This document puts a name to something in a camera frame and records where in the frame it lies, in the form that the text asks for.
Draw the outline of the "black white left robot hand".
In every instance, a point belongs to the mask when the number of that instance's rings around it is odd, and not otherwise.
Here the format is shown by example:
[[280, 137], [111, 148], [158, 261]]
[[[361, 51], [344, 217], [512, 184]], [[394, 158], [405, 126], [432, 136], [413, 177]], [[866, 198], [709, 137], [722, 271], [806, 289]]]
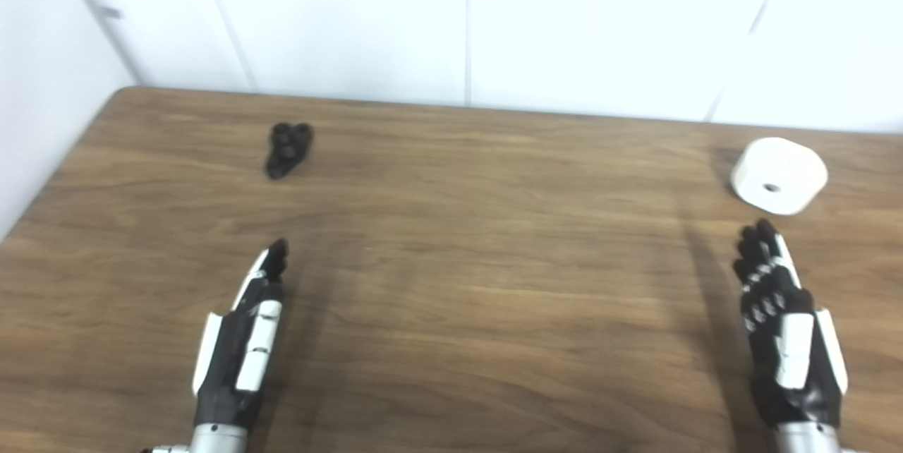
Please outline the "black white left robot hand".
[[283, 313], [288, 254], [287, 240], [278, 238], [259, 253], [229, 311], [207, 315], [191, 380], [195, 426], [248, 433], [255, 427]]

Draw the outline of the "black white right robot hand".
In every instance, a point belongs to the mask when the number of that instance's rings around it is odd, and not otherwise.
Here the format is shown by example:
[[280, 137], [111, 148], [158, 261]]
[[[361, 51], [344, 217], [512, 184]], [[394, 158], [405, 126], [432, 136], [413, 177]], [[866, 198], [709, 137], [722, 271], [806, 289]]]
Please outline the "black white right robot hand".
[[737, 253], [733, 270], [759, 415], [771, 428], [839, 428], [849, 376], [831, 312], [804, 288], [787, 242], [768, 219], [741, 230]]

